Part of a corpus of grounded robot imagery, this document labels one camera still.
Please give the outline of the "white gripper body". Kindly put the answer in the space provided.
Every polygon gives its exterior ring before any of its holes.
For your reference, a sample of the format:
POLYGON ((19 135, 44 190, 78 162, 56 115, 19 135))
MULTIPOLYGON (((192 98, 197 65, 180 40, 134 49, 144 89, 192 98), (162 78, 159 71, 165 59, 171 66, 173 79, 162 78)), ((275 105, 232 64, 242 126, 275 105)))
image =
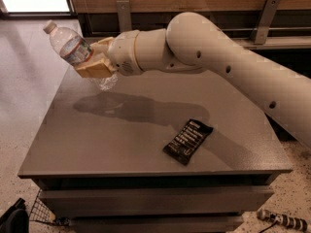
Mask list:
POLYGON ((123 32, 109 46, 109 59, 122 75, 134 76, 143 73, 135 55, 135 42, 139 33, 139 30, 123 32))

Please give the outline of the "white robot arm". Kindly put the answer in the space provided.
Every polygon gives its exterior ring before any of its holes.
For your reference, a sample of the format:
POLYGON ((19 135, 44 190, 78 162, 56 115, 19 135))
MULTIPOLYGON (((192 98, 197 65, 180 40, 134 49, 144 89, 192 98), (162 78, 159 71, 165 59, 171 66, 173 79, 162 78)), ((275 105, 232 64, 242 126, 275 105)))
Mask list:
POLYGON ((157 70, 212 71, 231 83, 303 145, 311 147, 311 80, 232 41, 206 17, 181 13, 165 29, 127 31, 91 45, 83 78, 157 70))

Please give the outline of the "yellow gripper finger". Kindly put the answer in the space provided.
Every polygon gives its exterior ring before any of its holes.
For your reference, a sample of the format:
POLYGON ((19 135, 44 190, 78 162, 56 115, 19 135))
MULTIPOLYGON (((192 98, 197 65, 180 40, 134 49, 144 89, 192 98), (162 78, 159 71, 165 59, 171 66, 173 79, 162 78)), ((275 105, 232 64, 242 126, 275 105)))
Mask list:
POLYGON ((95 54, 108 52, 109 46, 114 42, 114 37, 108 37, 101 39, 97 42, 91 43, 90 46, 93 48, 95 54))
POLYGON ((75 67, 76 72, 82 78, 110 78, 116 72, 111 61, 107 58, 101 58, 94 62, 85 62, 75 67))

